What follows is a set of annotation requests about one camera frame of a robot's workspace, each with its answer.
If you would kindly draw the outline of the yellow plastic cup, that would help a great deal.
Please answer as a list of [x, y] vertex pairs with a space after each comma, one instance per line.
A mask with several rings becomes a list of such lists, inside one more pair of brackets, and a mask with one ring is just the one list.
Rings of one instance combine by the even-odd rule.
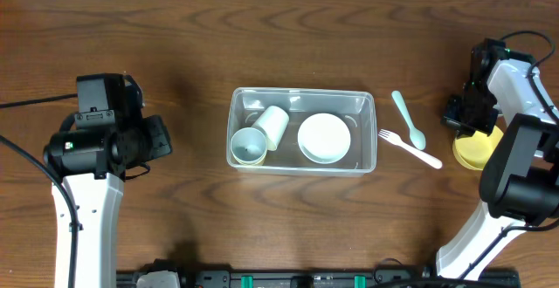
[[237, 156], [235, 156], [235, 160], [241, 164], [241, 165], [246, 165], [246, 166], [262, 166], [264, 164], [265, 161], [265, 156], [262, 155], [260, 156], [257, 160], [253, 160], [253, 161], [246, 161], [243, 159], [238, 158]]

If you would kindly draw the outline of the grey plastic cup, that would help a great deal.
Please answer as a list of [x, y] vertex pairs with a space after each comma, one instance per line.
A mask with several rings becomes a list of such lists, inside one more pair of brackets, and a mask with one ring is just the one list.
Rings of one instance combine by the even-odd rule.
[[267, 154], [266, 137], [257, 128], [239, 129], [231, 137], [230, 150], [234, 159], [237, 156], [246, 161], [257, 160]]

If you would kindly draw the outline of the white plastic cup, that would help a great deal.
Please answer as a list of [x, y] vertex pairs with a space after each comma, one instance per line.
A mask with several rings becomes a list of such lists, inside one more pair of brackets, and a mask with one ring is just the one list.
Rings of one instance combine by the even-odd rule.
[[276, 151], [289, 122], [289, 115], [278, 106], [269, 106], [252, 124], [266, 137], [269, 151]]

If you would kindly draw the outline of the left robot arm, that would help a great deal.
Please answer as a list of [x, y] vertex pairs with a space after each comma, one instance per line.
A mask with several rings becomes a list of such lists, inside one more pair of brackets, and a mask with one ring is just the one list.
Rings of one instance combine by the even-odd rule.
[[162, 117], [116, 112], [73, 113], [45, 147], [56, 175], [55, 286], [117, 285], [117, 224], [127, 170], [171, 154]]

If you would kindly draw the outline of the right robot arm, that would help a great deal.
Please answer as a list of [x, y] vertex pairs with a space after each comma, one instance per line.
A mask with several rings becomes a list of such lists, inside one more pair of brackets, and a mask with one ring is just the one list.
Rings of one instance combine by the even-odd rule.
[[498, 117], [507, 129], [482, 170], [476, 210], [437, 252], [439, 277], [475, 281], [517, 236], [558, 225], [558, 108], [539, 65], [503, 38], [471, 50], [469, 79], [441, 122], [460, 137], [490, 134]]

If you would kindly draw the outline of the clear plastic storage container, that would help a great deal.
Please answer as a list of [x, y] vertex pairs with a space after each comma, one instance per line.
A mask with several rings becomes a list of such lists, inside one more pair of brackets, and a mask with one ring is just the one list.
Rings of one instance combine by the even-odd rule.
[[240, 87], [226, 159], [238, 171], [362, 176], [376, 168], [376, 112], [367, 92]]

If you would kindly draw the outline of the yellow plastic bowl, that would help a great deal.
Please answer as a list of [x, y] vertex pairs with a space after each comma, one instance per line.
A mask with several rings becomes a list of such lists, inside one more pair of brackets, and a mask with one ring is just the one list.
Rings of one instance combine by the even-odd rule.
[[465, 168], [481, 171], [503, 137], [503, 132], [494, 127], [487, 135], [476, 131], [471, 137], [456, 138], [452, 144], [455, 159]]

